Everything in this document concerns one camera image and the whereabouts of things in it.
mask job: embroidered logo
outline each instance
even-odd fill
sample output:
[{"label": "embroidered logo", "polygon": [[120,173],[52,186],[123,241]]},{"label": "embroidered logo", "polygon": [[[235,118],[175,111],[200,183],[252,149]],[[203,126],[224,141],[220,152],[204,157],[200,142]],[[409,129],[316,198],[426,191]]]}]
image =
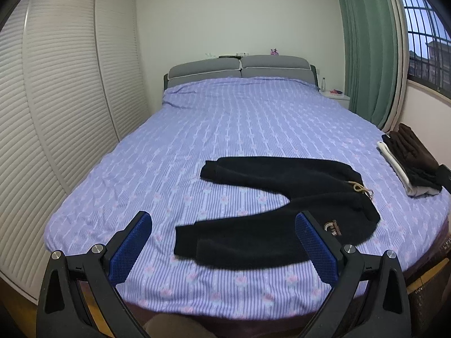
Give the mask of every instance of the embroidered logo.
[{"label": "embroidered logo", "polygon": [[330,231],[333,236],[341,236],[340,228],[338,227],[337,221],[332,220],[324,225],[324,230]]}]

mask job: brown bed skirt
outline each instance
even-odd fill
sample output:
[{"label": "brown bed skirt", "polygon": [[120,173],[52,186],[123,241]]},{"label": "brown bed skirt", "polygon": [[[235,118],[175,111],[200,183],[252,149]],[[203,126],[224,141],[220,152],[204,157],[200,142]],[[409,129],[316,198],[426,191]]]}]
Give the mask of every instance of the brown bed skirt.
[{"label": "brown bed skirt", "polygon": [[[421,271],[425,266],[428,265],[431,260],[435,259],[436,255],[440,254],[442,245],[446,242],[447,238],[448,218],[441,227],[439,234],[435,238],[429,250],[413,266],[411,266],[404,272],[406,280],[415,277],[417,272]],[[152,312],[134,304],[127,303],[127,306],[141,325],[144,325],[152,317],[159,314],[159,312]],[[239,321],[199,315],[189,315],[189,317],[198,321],[206,329],[214,333],[217,337],[256,338],[274,332],[284,332],[294,329],[301,330],[313,317],[313,315],[314,313],[310,313],[306,315],[272,321]]]}]

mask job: folded clothes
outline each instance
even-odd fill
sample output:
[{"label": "folded clothes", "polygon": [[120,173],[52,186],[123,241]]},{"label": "folded clothes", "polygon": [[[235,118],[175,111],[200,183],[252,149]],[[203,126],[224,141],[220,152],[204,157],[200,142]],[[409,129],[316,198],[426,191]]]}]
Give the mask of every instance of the folded clothes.
[{"label": "folded clothes", "polygon": [[412,186],[441,191],[436,176],[438,163],[410,127],[401,123],[398,132],[382,135],[382,140],[404,169]]},{"label": "folded clothes", "polygon": [[230,157],[206,161],[201,178],[285,195],[289,203],[250,216],[177,226],[174,254],[231,270],[270,268],[308,260],[295,234],[295,217],[309,211],[341,244],[358,245],[380,216],[362,177],[331,160]]},{"label": "folded clothes", "polygon": [[384,156],[385,160],[389,162],[392,166],[393,170],[397,174],[398,178],[401,180],[402,185],[407,193],[407,195],[416,197],[418,195],[429,194],[436,195],[439,194],[440,191],[428,186],[414,186],[409,180],[409,177],[405,173],[402,165],[396,160],[390,149],[387,147],[385,143],[379,141],[377,143],[377,148],[380,150],[381,154]]}]

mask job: white garment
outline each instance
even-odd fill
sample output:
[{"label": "white garment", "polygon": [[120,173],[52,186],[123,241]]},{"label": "white garment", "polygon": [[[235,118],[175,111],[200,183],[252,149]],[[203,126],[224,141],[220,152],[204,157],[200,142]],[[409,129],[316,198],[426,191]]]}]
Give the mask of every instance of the white garment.
[{"label": "white garment", "polygon": [[436,195],[436,194],[440,193],[437,189],[434,189],[431,187],[413,186],[410,183],[409,177],[405,173],[401,164],[393,156],[392,152],[388,149],[387,145],[382,141],[378,141],[377,148],[379,149],[381,154],[384,156],[385,160],[387,160],[389,162],[389,164],[392,166],[393,170],[395,171],[396,175],[401,180],[401,183],[404,186],[407,195],[416,197],[418,195],[423,195],[423,194]]}]

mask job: black sweatpants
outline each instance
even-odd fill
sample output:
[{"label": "black sweatpants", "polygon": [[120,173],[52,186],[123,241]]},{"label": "black sweatpants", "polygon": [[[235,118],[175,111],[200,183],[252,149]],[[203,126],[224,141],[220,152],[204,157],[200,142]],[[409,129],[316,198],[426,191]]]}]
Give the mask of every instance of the black sweatpants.
[{"label": "black sweatpants", "polygon": [[201,178],[289,199],[285,206],[261,214],[177,226],[174,254],[202,265],[244,270],[307,261],[295,234],[295,217],[301,211],[310,211],[342,244],[358,245],[368,239],[380,220],[369,197],[347,183],[363,185],[360,174],[338,161],[220,158],[205,162]]}]

